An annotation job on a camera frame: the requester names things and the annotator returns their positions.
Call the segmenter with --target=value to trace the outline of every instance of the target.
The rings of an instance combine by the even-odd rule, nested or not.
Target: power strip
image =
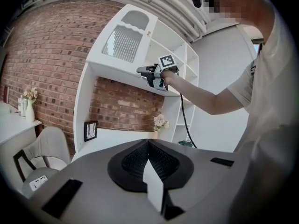
[[[31,187],[32,191],[36,191],[47,180],[48,180],[48,178],[44,175],[44,176],[41,176],[41,177],[33,180],[32,182],[30,182],[29,186]]]

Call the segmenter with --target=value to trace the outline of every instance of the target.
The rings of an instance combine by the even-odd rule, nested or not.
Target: chair backrest
[[[23,148],[29,160],[40,157],[55,157],[64,161],[67,165],[71,162],[69,149],[64,133],[57,127],[46,127],[37,139]]]

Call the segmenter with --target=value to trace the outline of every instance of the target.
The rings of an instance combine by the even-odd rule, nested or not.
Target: white card
[[[143,181],[148,185],[148,199],[158,212],[162,208],[164,185],[150,161],[145,165]]]

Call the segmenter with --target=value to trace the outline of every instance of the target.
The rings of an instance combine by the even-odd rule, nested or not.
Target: white wall
[[[199,87],[218,94],[233,83],[256,56],[250,39],[233,26],[208,34],[192,48],[199,55]],[[198,148],[233,152],[247,124],[244,109],[212,116],[196,107],[191,137]]]

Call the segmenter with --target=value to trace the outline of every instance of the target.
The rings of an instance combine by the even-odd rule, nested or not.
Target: frosted glass panel
[[[106,42],[102,53],[133,63],[141,38],[142,34],[139,32],[117,26]]]
[[[121,21],[145,31],[146,26],[148,25],[150,20],[147,15],[143,14],[142,12],[130,11],[124,16]]]

